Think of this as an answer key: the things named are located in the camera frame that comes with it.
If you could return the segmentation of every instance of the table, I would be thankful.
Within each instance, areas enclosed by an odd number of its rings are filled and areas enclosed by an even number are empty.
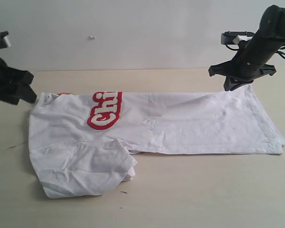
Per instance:
[[[253,83],[285,137],[285,66]],[[34,91],[215,92],[207,69],[34,72]],[[32,105],[0,102],[0,228],[285,228],[283,155],[135,155],[132,181],[99,197],[49,199],[29,160]]]

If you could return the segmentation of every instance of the folded t-shirt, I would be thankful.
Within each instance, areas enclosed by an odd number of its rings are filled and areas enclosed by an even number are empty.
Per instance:
[[[134,176],[138,152],[282,154],[284,145],[252,85],[218,93],[42,93],[29,124],[31,162],[51,198],[104,194]]]

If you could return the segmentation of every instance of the white wall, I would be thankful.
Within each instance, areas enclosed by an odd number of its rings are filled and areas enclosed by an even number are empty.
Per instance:
[[[30,70],[209,67],[235,54],[220,34],[255,32],[272,4],[285,0],[0,0],[12,42],[0,57]]]

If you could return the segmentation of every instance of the white t-shirt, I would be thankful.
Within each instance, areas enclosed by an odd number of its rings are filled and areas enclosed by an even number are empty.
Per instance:
[[[102,195],[134,175],[138,152],[282,154],[251,85],[218,93],[42,93],[30,115],[32,165],[50,198]]]

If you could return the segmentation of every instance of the logo print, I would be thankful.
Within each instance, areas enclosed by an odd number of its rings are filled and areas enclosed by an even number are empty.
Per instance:
[[[105,130],[114,125],[119,119],[122,92],[98,92],[93,100],[98,105],[92,108],[87,124],[96,130]]]

